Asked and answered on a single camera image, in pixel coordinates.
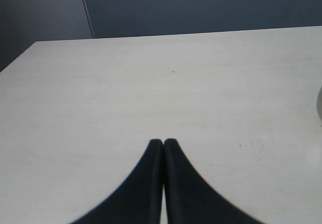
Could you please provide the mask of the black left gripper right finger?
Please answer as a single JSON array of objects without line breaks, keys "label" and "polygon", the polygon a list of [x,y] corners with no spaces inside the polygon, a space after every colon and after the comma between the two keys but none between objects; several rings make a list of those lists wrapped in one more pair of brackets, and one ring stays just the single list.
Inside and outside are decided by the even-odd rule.
[{"label": "black left gripper right finger", "polygon": [[165,140],[164,155],[168,223],[260,223],[216,192],[176,139]]}]

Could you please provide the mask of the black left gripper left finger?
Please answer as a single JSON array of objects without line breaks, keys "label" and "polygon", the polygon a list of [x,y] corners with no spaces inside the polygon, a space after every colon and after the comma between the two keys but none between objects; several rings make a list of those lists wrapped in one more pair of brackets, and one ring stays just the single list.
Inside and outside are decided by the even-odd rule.
[{"label": "black left gripper left finger", "polygon": [[74,223],[160,223],[164,183],[164,146],[149,141],[123,183]]}]

